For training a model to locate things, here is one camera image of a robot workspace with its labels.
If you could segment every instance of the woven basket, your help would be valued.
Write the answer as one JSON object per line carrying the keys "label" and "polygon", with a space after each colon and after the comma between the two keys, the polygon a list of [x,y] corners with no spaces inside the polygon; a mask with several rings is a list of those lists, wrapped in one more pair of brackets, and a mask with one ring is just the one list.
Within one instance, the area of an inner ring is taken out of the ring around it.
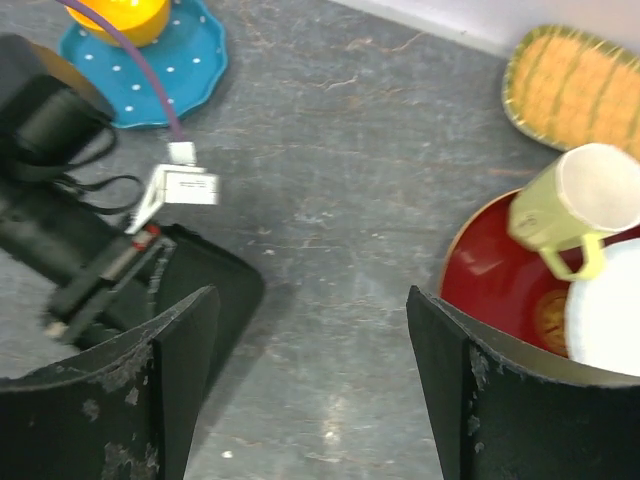
{"label": "woven basket", "polygon": [[560,25],[529,32],[502,102],[520,131],[546,145],[608,143],[640,159],[640,59],[595,35]]}

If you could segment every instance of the gray floor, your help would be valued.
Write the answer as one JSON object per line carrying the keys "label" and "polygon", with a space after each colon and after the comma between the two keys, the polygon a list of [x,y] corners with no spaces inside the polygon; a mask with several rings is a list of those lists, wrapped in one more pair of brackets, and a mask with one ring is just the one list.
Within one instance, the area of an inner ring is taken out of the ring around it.
{"label": "gray floor", "polygon": [[[187,474],[441,479],[406,326],[448,242],[554,153],[499,101],[504,62],[325,0],[211,0],[232,67],[186,120],[216,208],[168,208],[257,266],[266,302],[205,405]],[[55,45],[51,0],[0,0],[0,30]],[[123,132],[86,175],[146,175],[166,132]],[[0,259],[1,375],[72,352],[40,331],[51,286]]]}

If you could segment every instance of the red bowl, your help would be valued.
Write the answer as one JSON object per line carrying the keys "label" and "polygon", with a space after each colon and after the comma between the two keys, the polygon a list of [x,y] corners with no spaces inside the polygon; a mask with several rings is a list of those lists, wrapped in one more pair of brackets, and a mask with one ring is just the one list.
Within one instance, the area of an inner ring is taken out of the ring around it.
{"label": "red bowl", "polygon": [[[564,308],[569,283],[555,278],[537,253],[509,237],[509,205],[519,190],[481,208],[454,238],[440,296],[467,315],[549,352],[567,356]],[[640,237],[640,227],[610,237],[607,245]],[[577,270],[579,248],[562,254]]]}

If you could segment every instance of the polka dot plate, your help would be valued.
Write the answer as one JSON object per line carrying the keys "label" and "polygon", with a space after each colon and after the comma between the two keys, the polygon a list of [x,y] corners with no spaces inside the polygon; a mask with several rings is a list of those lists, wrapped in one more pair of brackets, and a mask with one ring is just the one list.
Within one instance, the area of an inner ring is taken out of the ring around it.
{"label": "polka dot plate", "polygon": [[[203,105],[227,68],[225,30],[202,0],[173,0],[171,19],[142,54],[160,78],[178,116]],[[168,125],[160,100],[136,63],[75,24],[58,46],[111,102],[117,128]]]}

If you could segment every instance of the cup handle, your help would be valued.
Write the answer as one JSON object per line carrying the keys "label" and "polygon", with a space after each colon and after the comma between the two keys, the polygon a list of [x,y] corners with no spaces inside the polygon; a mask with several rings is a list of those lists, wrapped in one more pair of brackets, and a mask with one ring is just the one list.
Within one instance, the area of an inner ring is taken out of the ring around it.
{"label": "cup handle", "polygon": [[582,236],[582,267],[572,272],[560,254],[554,249],[543,248],[540,257],[549,267],[553,276],[559,280],[573,282],[575,280],[590,280],[598,276],[604,268],[604,242],[599,235],[587,233]]}

